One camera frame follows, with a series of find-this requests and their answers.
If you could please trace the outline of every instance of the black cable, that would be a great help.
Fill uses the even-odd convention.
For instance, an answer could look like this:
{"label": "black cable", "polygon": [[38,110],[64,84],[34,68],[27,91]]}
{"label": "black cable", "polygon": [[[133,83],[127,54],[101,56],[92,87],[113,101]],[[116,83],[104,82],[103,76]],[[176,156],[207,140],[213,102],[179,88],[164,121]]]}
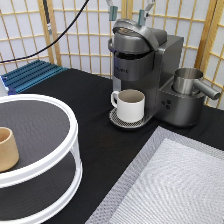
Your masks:
{"label": "black cable", "polygon": [[75,19],[71,22],[71,24],[67,27],[67,29],[54,42],[52,42],[50,45],[48,45],[47,47],[43,48],[42,50],[36,52],[35,54],[29,55],[29,56],[26,56],[26,57],[22,57],[22,58],[15,58],[15,59],[6,60],[6,61],[0,61],[0,64],[1,63],[6,63],[6,62],[11,62],[11,61],[17,61],[17,60],[31,58],[31,57],[36,56],[37,54],[40,54],[41,52],[47,50],[49,47],[51,47],[52,45],[57,43],[65,35],[65,33],[72,27],[72,25],[76,22],[76,20],[79,18],[80,14],[82,13],[83,9],[86,7],[88,2],[89,2],[89,0],[86,0],[84,5],[80,9],[79,13],[76,15]]}

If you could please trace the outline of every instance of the black table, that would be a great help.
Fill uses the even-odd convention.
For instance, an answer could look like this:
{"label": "black table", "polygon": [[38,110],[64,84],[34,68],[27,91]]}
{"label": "black table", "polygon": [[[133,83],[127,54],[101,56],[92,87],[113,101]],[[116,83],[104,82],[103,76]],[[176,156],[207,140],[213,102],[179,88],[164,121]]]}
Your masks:
{"label": "black table", "polygon": [[136,132],[111,125],[112,81],[79,70],[64,71],[24,91],[68,104],[79,124],[83,178],[71,202],[47,224],[82,224],[91,216],[158,126],[224,150],[224,111],[204,106],[201,121],[179,129],[152,119]]}

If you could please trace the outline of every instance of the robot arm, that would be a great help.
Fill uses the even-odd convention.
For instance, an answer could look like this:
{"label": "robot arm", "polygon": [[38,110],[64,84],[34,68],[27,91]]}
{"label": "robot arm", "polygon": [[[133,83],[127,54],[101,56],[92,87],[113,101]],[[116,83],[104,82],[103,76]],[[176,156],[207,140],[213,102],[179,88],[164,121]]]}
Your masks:
{"label": "robot arm", "polygon": [[118,7],[114,6],[112,0],[106,0],[108,5],[108,12],[109,12],[109,20],[115,21],[117,19],[117,10]]}
{"label": "robot arm", "polygon": [[149,17],[149,11],[153,8],[156,0],[147,0],[147,6],[145,10],[139,11],[138,25],[144,26],[146,19]]}

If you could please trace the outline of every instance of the white cup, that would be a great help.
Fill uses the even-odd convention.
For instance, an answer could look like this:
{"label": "white cup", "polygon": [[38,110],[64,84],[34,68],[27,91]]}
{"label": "white cup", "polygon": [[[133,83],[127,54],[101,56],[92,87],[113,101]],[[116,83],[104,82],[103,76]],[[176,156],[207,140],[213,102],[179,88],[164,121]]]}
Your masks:
{"label": "white cup", "polygon": [[111,103],[117,108],[117,116],[128,123],[140,121],[144,117],[145,95],[137,90],[128,89],[111,94]]}

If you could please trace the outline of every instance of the tan cup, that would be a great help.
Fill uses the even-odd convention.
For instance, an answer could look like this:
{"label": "tan cup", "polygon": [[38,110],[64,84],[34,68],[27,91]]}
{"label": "tan cup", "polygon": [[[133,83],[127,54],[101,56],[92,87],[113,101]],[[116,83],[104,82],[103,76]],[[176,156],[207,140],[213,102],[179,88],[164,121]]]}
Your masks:
{"label": "tan cup", "polygon": [[12,130],[0,127],[0,172],[13,167],[19,160],[19,153]]}

